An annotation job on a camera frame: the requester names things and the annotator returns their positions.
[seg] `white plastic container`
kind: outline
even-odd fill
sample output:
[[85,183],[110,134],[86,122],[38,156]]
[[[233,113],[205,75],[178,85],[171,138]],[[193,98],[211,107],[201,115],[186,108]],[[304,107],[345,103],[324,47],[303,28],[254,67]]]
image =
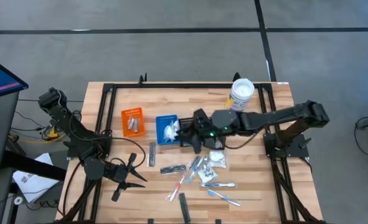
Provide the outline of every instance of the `white plastic container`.
[[239,78],[234,82],[226,103],[226,108],[234,111],[243,111],[254,93],[254,85],[247,78]]

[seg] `wooden tabletop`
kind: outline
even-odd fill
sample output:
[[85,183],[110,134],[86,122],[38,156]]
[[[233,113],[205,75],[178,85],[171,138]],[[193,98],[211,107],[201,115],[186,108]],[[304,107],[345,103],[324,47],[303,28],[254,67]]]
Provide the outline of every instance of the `wooden tabletop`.
[[[100,105],[102,82],[90,82],[82,109],[82,123],[88,129],[94,130],[97,121],[97,113]],[[282,109],[293,106],[290,86],[287,83],[272,83],[276,108]],[[215,88],[132,88],[118,89],[111,128],[113,136],[122,137],[121,110],[142,107],[145,120],[146,134],[132,138],[140,144],[146,153],[149,151],[149,143],[156,142],[155,117],[176,114],[179,118],[192,117],[196,109],[203,108],[211,115],[214,110],[224,108],[230,89]],[[268,95],[264,92],[267,108],[269,109]],[[103,115],[105,128],[106,114],[109,97],[106,100]],[[257,90],[248,104],[247,111],[261,113],[260,99]],[[200,187],[200,178],[197,176],[190,185],[183,184],[180,192],[184,192],[187,198],[189,213],[192,223],[214,223],[215,219],[221,219],[223,223],[280,223],[278,203],[276,201],[275,187],[271,171],[270,159],[265,155],[262,139],[264,131],[246,146],[231,150],[226,149],[228,169],[215,168],[218,178],[213,181],[236,182],[236,189],[216,189],[231,198],[242,203],[241,207],[231,205],[219,198],[207,194],[207,188]],[[238,146],[245,142],[247,137],[232,136],[227,138],[227,144]],[[114,157],[128,160],[129,155],[137,153],[140,162],[143,157],[141,151],[128,141],[113,140],[109,161]],[[117,202],[111,200],[117,183],[103,178],[101,196],[98,206],[97,223],[144,223],[153,218],[155,223],[182,223],[182,212],[178,197],[173,202],[165,200],[170,191],[178,183],[181,174],[161,175],[160,168],[176,164],[188,164],[196,155],[191,147],[179,147],[178,144],[156,146],[156,166],[147,167],[146,162],[136,170],[148,180],[142,180],[128,176],[128,181],[145,185],[146,188],[131,188],[121,193]],[[207,155],[209,150],[202,149],[201,154]],[[78,160],[73,159],[68,165],[64,190],[60,198],[59,209],[62,209],[63,196],[67,182],[72,175]],[[322,219],[313,178],[309,167],[300,159],[288,159],[293,188],[304,206],[316,218]],[[85,173],[79,167],[73,177],[67,197],[67,210],[77,201],[83,190]],[[88,198],[86,219],[90,216],[92,194]],[[288,198],[284,194],[286,212],[291,218]]]

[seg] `white lid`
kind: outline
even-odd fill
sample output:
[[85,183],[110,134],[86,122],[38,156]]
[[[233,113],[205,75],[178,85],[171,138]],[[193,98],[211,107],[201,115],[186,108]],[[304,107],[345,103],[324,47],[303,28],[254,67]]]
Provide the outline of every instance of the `white lid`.
[[248,100],[254,93],[254,85],[247,78],[239,78],[232,85],[232,94],[240,100]]

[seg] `black floor line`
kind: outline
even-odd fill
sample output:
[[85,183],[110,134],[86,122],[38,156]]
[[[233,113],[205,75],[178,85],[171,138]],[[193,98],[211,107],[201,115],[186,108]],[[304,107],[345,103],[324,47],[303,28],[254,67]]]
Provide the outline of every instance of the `black floor line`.
[[263,11],[261,9],[260,0],[254,0],[254,5],[256,6],[258,24],[260,25],[261,40],[263,42],[265,59],[268,62],[267,63],[268,74],[270,76],[270,81],[276,82],[275,69],[273,67],[270,44],[268,43],[268,37],[267,37],[266,29],[265,29]]
[[266,32],[368,32],[368,27],[266,28]]
[[0,34],[180,34],[180,33],[227,33],[259,32],[259,28],[155,28],[155,29],[72,29],[72,30],[0,30]]
[[[28,102],[38,102],[38,100],[25,100],[25,99],[18,99],[18,101],[28,101]],[[83,103],[83,100],[67,100],[71,103]]]

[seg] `white paper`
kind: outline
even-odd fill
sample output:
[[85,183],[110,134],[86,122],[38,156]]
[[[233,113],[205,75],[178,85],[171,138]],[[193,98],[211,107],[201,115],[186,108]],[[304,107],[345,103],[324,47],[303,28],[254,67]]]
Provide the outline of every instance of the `white paper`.
[[[53,163],[48,153],[44,153],[43,155],[37,157],[36,160],[53,166]],[[49,188],[51,188],[58,182],[58,180],[39,177],[38,175],[29,174],[27,172],[22,171],[16,171],[13,175],[13,178],[16,184],[19,186],[22,193],[38,192],[41,190],[39,193],[36,194],[24,194],[26,200],[29,203],[37,200],[41,195],[46,193],[46,191]]]

